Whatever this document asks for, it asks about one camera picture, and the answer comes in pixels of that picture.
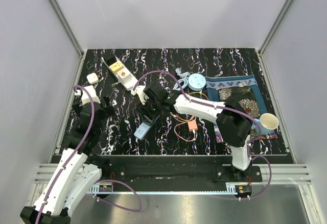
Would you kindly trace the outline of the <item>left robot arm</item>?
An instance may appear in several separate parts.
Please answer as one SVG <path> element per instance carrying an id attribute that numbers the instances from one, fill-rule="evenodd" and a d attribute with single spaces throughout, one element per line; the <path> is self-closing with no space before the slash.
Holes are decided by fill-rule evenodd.
<path id="1" fill-rule="evenodd" d="M 109 97 L 94 104 L 73 104 L 78 118 L 66 139 L 60 162 L 39 199 L 25 206 L 24 223 L 69 223 L 79 201 L 97 181 L 110 177 L 109 160 L 92 155 L 107 119 L 115 114 Z"/>

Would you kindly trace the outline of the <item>white wall charger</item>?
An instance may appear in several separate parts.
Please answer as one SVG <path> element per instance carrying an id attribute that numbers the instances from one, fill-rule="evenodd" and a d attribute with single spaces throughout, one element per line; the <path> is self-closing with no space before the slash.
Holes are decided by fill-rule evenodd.
<path id="1" fill-rule="evenodd" d="M 96 73 L 90 73 L 87 75 L 87 81 L 90 85 L 96 84 L 99 82 L 99 78 Z"/>

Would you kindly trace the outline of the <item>beige travel adapter cube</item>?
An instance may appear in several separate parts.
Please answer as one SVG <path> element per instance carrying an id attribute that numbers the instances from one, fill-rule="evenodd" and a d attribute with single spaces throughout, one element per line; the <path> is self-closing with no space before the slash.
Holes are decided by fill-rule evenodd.
<path id="1" fill-rule="evenodd" d="M 120 62 L 115 62 L 109 66 L 112 72 L 119 71 L 122 68 L 122 64 Z"/>

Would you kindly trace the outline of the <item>white multicolour power strip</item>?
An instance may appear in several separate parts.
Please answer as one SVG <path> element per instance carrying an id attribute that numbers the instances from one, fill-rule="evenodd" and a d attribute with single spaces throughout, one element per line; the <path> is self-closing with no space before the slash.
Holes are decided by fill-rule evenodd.
<path id="1" fill-rule="evenodd" d="M 101 61 L 107 66 L 118 82 L 128 91 L 135 86 L 137 79 L 114 54 L 105 53 Z"/>

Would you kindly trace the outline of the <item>light blue power strip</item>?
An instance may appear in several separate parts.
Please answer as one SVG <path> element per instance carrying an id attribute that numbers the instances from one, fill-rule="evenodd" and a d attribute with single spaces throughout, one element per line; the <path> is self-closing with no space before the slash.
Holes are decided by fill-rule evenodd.
<path id="1" fill-rule="evenodd" d="M 150 130 L 150 128 L 151 128 L 151 124 L 144 121 L 136 129 L 136 131 L 134 132 L 134 136 L 137 139 L 142 140 L 145 137 L 145 135 L 147 134 L 147 132 Z"/>

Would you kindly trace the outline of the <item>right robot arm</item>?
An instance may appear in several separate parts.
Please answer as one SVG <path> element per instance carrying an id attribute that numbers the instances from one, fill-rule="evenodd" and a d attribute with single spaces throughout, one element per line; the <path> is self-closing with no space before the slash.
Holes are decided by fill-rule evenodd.
<path id="1" fill-rule="evenodd" d="M 195 116 L 216 124 L 223 141 L 230 146 L 233 178 L 241 182 L 250 176 L 251 157 L 247 143 L 255 120 L 244 111 L 237 110 L 237 104 L 207 101 L 184 91 L 167 92 L 156 84 L 148 87 L 135 85 L 131 94 L 138 96 L 140 104 L 137 109 L 148 123 L 153 123 L 161 112 L 167 111 Z"/>

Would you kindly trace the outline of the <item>white cube socket adapter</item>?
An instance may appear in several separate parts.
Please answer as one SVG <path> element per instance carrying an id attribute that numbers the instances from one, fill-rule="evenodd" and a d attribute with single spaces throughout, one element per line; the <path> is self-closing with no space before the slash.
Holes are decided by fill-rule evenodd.
<path id="1" fill-rule="evenodd" d="M 117 75 L 119 79 L 126 80 L 129 77 L 130 72 L 127 69 L 123 68 L 120 71 L 118 71 Z"/>

